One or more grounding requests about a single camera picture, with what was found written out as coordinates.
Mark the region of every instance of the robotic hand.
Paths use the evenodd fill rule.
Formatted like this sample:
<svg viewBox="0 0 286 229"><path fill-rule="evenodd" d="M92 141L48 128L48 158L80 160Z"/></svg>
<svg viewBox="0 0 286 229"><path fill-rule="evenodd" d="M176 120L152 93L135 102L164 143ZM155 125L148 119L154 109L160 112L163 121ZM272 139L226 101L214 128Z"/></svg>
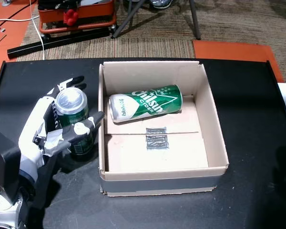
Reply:
<svg viewBox="0 0 286 229"><path fill-rule="evenodd" d="M17 147L0 133L0 229L25 229L27 201L33 198L38 168L46 157L83 140L97 128L104 113L59 129L55 98L67 87L83 89L83 76L66 80L40 98L19 137Z"/></svg>

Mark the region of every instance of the black cable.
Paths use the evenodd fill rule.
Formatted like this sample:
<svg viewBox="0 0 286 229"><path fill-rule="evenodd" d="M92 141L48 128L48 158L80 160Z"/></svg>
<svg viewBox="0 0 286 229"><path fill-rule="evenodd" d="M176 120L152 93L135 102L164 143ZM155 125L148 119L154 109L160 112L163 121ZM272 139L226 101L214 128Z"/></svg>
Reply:
<svg viewBox="0 0 286 229"><path fill-rule="evenodd" d="M18 10L17 12L15 12L15 13L12 14L11 16L9 16L8 19L11 19L11 18L14 17L17 13L19 13L20 11L24 10L25 8L27 8L27 7L29 7L29 6L30 6L30 4L28 4L28 5L24 6L24 7L22 7L20 10Z"/></svg>

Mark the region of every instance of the white cable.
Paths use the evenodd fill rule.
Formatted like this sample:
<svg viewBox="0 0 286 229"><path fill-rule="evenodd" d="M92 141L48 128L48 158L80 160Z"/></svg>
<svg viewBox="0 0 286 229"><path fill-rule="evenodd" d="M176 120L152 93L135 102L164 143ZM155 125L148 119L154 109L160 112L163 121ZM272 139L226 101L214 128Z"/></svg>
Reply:
<svg viewBox="0 0 286 229"><path fill-rule="evenodd" d="M15 19L0 19L0 21L14 21L14 22L21 22L21 21L30 21L32 18L23 19L23 20L15 20Z"/></svg>
<svg viewBox="0 0 286 229"><path fill-rule="evenodd" d="M42 59L44 60L45 58L44 58L44 46L43 46L43 41L42 41L41 35L40 35L40 33L39 33L38 29L37 29L37 26L36 26L35 21L34 21L34 18L33 18L32 2L31 2L31 0L30 0L30 9L31 9L31 19L32 19L33 25L34 25L35 30L36 30L36 32L37 32L37 34L38 34L38 37L39 37L39 39L40 39L40 41L41 41L41 45L42 45Z"/></svg>

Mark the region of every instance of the black tabletop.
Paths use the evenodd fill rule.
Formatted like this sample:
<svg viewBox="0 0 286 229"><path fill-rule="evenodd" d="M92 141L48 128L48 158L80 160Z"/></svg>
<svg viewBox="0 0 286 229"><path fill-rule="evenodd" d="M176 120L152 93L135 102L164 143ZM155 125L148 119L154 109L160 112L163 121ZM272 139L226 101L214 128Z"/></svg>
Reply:
<svg viewBox="0 0 286 229"><path fill-rule="evenodd" d="M96 111L99 64L117 60L151 59L5 64L0 78L0 131L17 143L37 99L54 84L78 75L85 76L89 107ZM100 193L98 159L70 160L51 182L43 228L286 228L286 108L270 65L200 61L230 161L218 187L205 193L109 198Z"/></svg>

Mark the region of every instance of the green label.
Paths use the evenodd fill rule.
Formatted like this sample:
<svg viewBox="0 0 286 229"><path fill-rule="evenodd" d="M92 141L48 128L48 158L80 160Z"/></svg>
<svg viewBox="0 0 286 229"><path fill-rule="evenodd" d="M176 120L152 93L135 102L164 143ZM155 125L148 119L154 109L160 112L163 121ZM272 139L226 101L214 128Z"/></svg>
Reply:
<svg viewBox="0 0 286 229"><path fill-rule="evenodd" d="M86 118L88 118L89 115L89 110L88 107L86 106L84 109L82 109L80 112L76 114L63 114L63 115L58 115L60 124L62 127L70 125L70 124L75 124L77 122L80 122ZM77 144L74 144L70 147L70 150L74 154L85 154L88 153L93 147L93 137L92 133L83 139L82 141L78 142Z"/></svg>
<svg viewBox="0 0 286 229"><path fill-rule="evenodd" d="M182 106L182 96L177 85L170 85L148 91L126 94L133 98L139 107L131 119L148 112L151 116L179 111Z"/></svg>

